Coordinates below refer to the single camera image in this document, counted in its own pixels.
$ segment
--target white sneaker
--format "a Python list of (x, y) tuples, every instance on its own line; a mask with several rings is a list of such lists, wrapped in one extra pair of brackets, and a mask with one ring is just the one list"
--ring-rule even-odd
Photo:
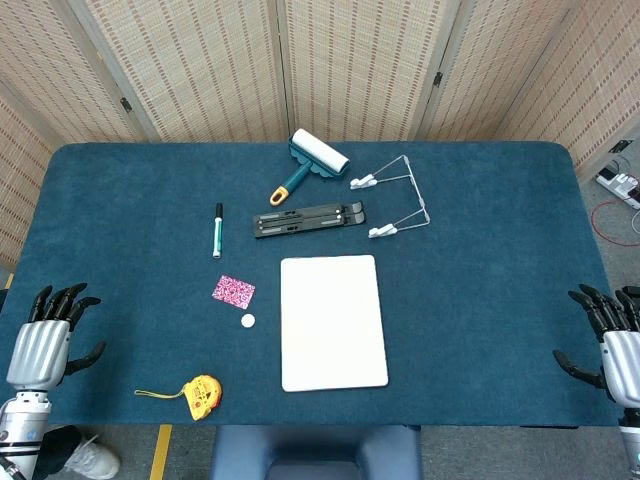
[(64, 466), (92, 480), (113, 478), (120, 470), (120, 460), (104, 445), (93, 443), (96, 438), (80, 443)]

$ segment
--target white notebook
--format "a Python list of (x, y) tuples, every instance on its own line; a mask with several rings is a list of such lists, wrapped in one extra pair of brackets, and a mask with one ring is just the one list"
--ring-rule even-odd
[(280, 270), (282, 388), (387, 385), (374, 258), (285, 258)]

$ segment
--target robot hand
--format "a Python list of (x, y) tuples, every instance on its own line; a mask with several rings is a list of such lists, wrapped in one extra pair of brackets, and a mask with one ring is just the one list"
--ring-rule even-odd
[(100, 303), (95, 297), (75, 302), (86, 287), (80, 283), (62, 289), (48, 302), (52, 288), (45, 287), (18, 333), (7, 373), (7, 382), (18, 392), (0, 409), (0, 480), (32, 477), (51, 412), (48, 391), (65, 375), (93, 365), (104, 351), (105, 342), (98, 342), (86, 357), (69, 361), (71, 334), (80, 317), (88, 306)]
[(46, 306), (51, 286), (36, 296), (29, 319), (18, 334), (7, 373), (7, 382), (16, 390), (51, 390), (64, 375), (90, 367), (100, 358), (104, 342), (97, 343), (86, 357), (67, 361), (71, 333), (82, 313), (100, 303), (99, 298), (85, 297), (74, 305), (76, 296), (86, 287), (86, 283), (79, 283), (59, 290)]
[(640, 479), (640, 312), (624, 291), (616, 291), (618, 301), (588, 285), (582, 292), (569, 292), (587, 312), (591, 328), (600, 344), (602, 366), (591, 373), (573, 365), (558, 350), (553, 355), (572, 377), (606, 390), (611, 400), (624, 408), (620, 431), (632, 478)]

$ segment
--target pink patterned card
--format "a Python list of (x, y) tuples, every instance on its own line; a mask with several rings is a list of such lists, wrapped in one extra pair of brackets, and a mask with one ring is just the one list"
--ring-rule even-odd
[(249, 283), (223, 275), (211, 296), (246, 310), (255, 289), (256, 287)]

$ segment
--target teal lint roller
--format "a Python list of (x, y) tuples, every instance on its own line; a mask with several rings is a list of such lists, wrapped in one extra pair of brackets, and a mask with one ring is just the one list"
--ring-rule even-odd
[(299, 128), (289, 139), (289, 151), (300, 166), (286, 182), (271, 195), (269, 202), (274, 207), (291, 195), (307, 173), (317, 173), (321, 177), (338, 177), (349, 166), (349, 159), (322, 140), (318, 140), (306, 130)]

